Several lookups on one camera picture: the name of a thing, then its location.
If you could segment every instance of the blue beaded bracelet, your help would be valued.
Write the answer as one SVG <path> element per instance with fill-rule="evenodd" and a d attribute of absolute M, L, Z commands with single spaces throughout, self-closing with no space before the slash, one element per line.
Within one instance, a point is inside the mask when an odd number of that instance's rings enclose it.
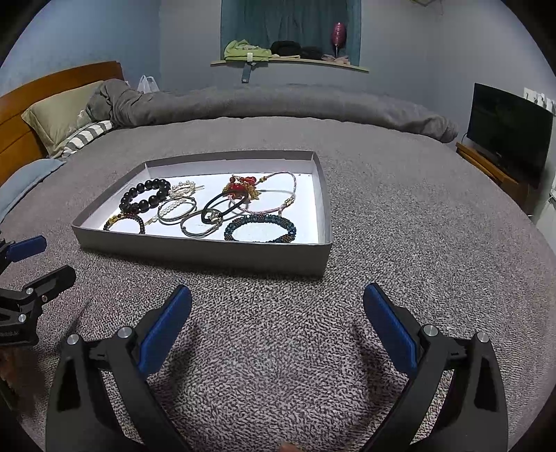
<path fill-rule="evenodd" d="M 287 218 L 279 215 L 246 215 L 244 217 L 236 218 L 226 227 L 226 230 L 224 231 L 224 240 L 237 242 L 237 240 L 232 237 L 232 233 L 237 228 L 247 223 L 272 223 L 287 230 L 287 234 L 281 235 L 277 239 L 269 240 L 266 243 L 290 243 L 295 240 L 295 234 L 297 233 L 295 225 Z"/>

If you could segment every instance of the gray blanket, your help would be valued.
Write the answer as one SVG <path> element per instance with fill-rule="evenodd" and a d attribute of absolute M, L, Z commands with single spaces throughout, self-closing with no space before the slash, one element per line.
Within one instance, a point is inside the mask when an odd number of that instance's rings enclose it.
<path fill-rule="evenodd" d="M 136 165 L 238 149 L 318 153 L 334 236 L 322 279 L 162 266 L 80 249 L 70 222 Z M 487 176 L 424 136 L 288 117 L 119 129 L 31 190 L 2 232 L 48 240 L 45 253 L 8 267 L 2 287 L 20 289 L 63 264 L 77 272 L 75 286 L 44 306 L 41 341 L 22 357 L 18 384 L 30 406 L 23 422 L 39 441 L 58 344 L 70 332 L 93 340 L 135 325 L 179 283 L 193 294 L 191 317 L 149 384 L 195 452 L 276 452 L 281 440 L 310 452 L 358 451 L 406 383 L 365 318 L 361 296 L 370 281 L 421 323 L 455 337 L 491 336 L 510 444 L 556 380 L 554 253 Z M 418 436 L 434 425 L 448 381 Z M 125 433 L 136 438 L 114 380 L 106 382 Z"/>
<path fill-rule="evenodd" d="M 87 112 L 116 127 L 171 124 L 217 117 L 290 116 L 372 124 L 429 136 L 449 143 L 458 134 L 447 118 L 421 105 L 393 97 L 345 92 L 320 86 L 214 87 L 184 96 L 164 92 L 141 94 L 121 80 L 108 80 L 93 94 Z"/>

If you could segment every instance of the headboard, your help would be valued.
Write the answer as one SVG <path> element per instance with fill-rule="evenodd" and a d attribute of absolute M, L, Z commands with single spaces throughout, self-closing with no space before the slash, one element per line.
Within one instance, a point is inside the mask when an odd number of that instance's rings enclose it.
<path fill-rule="evenodd" d="M 98 80 L 123 80 L 117 61 L 73 67 L 34 80 L 0 97 L 0 185 L 28 163 L 47 157 L 46 149 L 25 121 L 28 107 L 60 92 Z"/>

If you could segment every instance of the screw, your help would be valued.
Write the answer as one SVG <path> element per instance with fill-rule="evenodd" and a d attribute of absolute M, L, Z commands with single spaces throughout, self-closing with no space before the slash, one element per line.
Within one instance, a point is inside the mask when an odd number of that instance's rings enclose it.
<path fill-rule="evenodd" d="M 434 325 L 425 325 L 423 327 L 423 332 L 430 337 L 434 337 L 438 334 L 438 328 L 436 328 Z"/>
<path fill-rule="evenodd" d="M 490 340 L 490 338 L 488 337 L 488 334 L 486 334 L 482 331 L 479 331 L 477 333 L 477 339 L 479 340 L 479 342 L 482 342 L 482 343 L 487 343 Z"/>
<path fill-rule="evenodd" d="M 126 337 L 130 337 L 133 330 L 128 326 L 124 326 L 118 330 L 118 337 L 125 339 Z"/>
<path fill-rule="evenodd" d="M 79 335 L 70 335 L 68 337 L 67 343 L 69 345 L 75 345 L 79 342 Z"/>

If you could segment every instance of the plastic bag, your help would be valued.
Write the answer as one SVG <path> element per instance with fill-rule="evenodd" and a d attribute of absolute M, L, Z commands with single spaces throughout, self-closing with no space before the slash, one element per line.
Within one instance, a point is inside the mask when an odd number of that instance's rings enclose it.
<path fill-rule="evenodd" d="M 146 75 L 143 75 L 139 80 L 139 86 L 137 87 L 137 91 L 157 92 L 160 90 L 158 89 L 158 85 L 156 84 L 154 77 L 147 77 Z"/>

